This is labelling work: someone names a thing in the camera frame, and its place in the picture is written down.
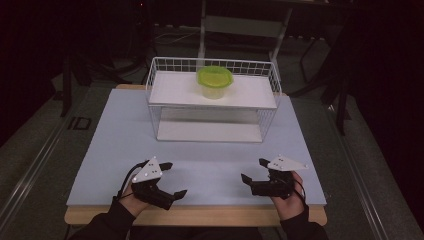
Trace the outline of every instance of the lid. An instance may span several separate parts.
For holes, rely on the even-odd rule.
[[[233,83],[232,73],[219,66],[207,66],[197,72],[197,82],[210,88],[225,88]]]

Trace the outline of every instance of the floor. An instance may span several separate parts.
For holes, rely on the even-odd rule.
[[[158,56],[197,57],[198,33],[197,29],[158,29],[155,40]],[[268,51],[273,46],[269,39],[236,38],[231,44],[222,35],[209,35],[207,39],[207,58],[267,61]],[[302,39],[284,41],[277,59],[283,92],[305,86],[298,63],[308,44]],[[304,62],[308,77],[319,69],[328,50],[324,41],[319,41],[311,50]],[[154,56],[154,52],[150,51],[149,57]],[[141,66],[122,77],[139,84],[143,82],[146,71],[147,68]],[[104,104],[110,89],[116,86],[98,74],[92,74],[95,80],[90,88],[78,87],[74,82],[74,108],[67,118],[58,117],[61,102],[49,100],[0,149],[0,206],[14,208],[11,212],[2,208],[1,239],[65,237],[67,225],[63,216],[67,196],[95,128],[80,132],[64,128],[70,116],[89,116],[94,119],[95,125],[102,113],[102,109],[96,106]],[[58,89],[61,88],[60,79],[61,76],[58,76],[52,80]],[[332,117],[331,111],[323,111],[326,106],[318,100],[321,92],[322,89],[312,91],[296,99],[294,104],[299,101],[308,103],[302,104],[305,107],[299,108],[296,114],[305,115],[307,120],[300,125],[304,134],[310,134],[308,138],[313,139],[307,143],[308,148],[317,162],[322,163],[316,167],[321,172],[320,180],[327,196],[329,222],[325,229],[330,239],[424,239],[355,100],[350,97],[348,101],[350,120],[345,121],[346,136],[332,138],[328,131],[335,131],[334,126],[322,126],[321,122],[328,122],[328,118]],[[324,150],[336,144],[344,145],[345,152]],[[342,156],[349,156],[347,159],[352,161],[338,161]],[[31,165],[34,162],[40,163],[39,171],[27,172],[34,169]],[[11,194],[22,179],[33,181],[23,185],[28,188],[24,191],[23,200],[11,204],[9,200],[15,200]],[[261,228],[260,231],[264,239],[285,239],[280,228]]]

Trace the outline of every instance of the forearm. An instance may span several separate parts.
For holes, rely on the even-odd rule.
[[[107,213],[102,213],[80,231],[71,240],[121,240],[125,239],[135,217],[119,202],[114,202]]]
[[[327,233],[324,228],[315,222],[309,222],[309,209],[306,208],[301,214],[281,221],[281,227],[289,240],[326,240]]]

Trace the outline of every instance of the person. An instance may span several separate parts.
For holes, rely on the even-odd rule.
[[[280,218],[280,224],[289,240],[324,240],[328,239],[322,226],[309,222],[309,208],[303,197],[302,179],[293,172],[296,180],[295,190],[283,200],[280,197],[271,197]],[[260,240],[261,234],[257,228],[245,227],[133,227],[133,221],[146,209],[149,204],[140,201],[131,194],[130,185],[122,196],[114,201],[107,213],[95,216],[92,221],[71,236],[71,240],[122,240],[130,232],[131,240]]]

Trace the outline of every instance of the container with green lid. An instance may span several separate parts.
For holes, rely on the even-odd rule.
[[[224,67],[207,66],[197,71],[197,82],[202,86],[203,96],[219,99],[224,96],[225,89],[233,83],[233,75]]]

